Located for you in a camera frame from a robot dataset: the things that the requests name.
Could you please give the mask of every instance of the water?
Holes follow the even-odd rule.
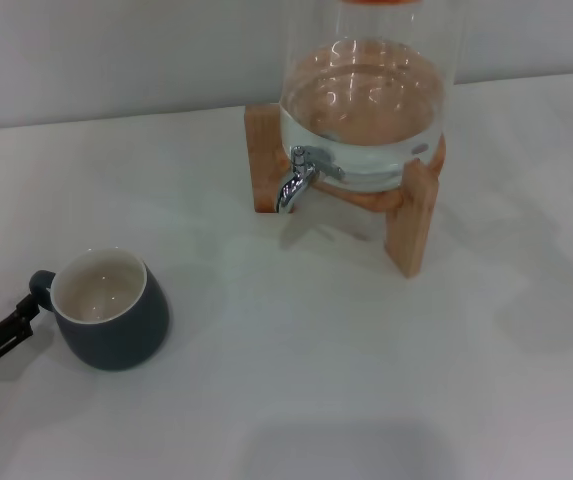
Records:
[[[429,163],[442,133],[443,87],[417,52],[344,40],[297,66],[282,97],[282,140],[321,147],[347,174],[342,188],[384,191],[413,158]]]

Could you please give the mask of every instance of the mug handle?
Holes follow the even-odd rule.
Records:
[[[50,287],[55,279],[55,274],[48,270],[40,270],[33,275],[29,282],[30,293],[39,306],[49,312],[53,311],[53,301],[50,298]]]

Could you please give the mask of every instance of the mug rim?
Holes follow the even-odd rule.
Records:
[[[106,318],[106,319],[102,319],[102,320],[81,321],[81,320],[75,319],[75,318],[70,317],[69,315],[66,315],[65,313],[63,313],[62,309],[57,305],[57,296],[55,295],[55,292],[56,292],[57,287],[58,287],[58,280],[63,276],[64,273],[66,273],[66,271],[70,270],[76,263],[78,263],[83,258],[85,258],[89,255],[92,255],[92,254],[114,252],[115,250],[118,250],[119,252],[124,253],[124,254],[128,255],[129,257],[131,257],[133,260],[135,260],[135,262],[141,268],[141,272],[144,275],[144,281],[142,282],[142,288],[141,288],[140,292],[137,294],[137,297],[128,305],[128,307],[126,307],[123,311],[119,312],[117,315],[113,315],[110,318]],[[133,252],[126,250],[124,248],[120,248],[120,247],[99,248],[99,249],[89,248],[84,253],[77,255],[75,258],[73,258],[68,263],[66,263],[66,265],[64,265],[55,274],[55,278],[53,279],[53,283],[51,286],[50,296],[51,296],[51,302],[53,304],[53,309],[57,312],[58,315],[63,317],[65,320],[67,320],[71,323],[77,324],[77,325],[87,325],[87,326],[101,325],[104,323],[109,323],[109,322],[112,322],[114,320],[117,320],[122,315],[128,313],[141,300],[142,296],[144,295],[144,291],[146,290],[147,285],[148,285],[148,269],[146,268],[146,264],[141,259],[141,257],[139,257],[139,255],[135,255]]]

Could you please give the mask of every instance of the wooden stand leg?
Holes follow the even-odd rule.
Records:
[[[255,211],[275,213],[281,180],[291,169],[282,147],[279,105],[247,107],[244,122]]]
[[[386,212],[386,251],[407,278],[419,274],[437,202],[439,180],[419,160],[404,167],[404,203]]]

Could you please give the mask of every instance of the glass jar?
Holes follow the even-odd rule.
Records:
[[[442,134],[467,0],[285,0],[282,141],[323,149],[355,192],[428,164]]]

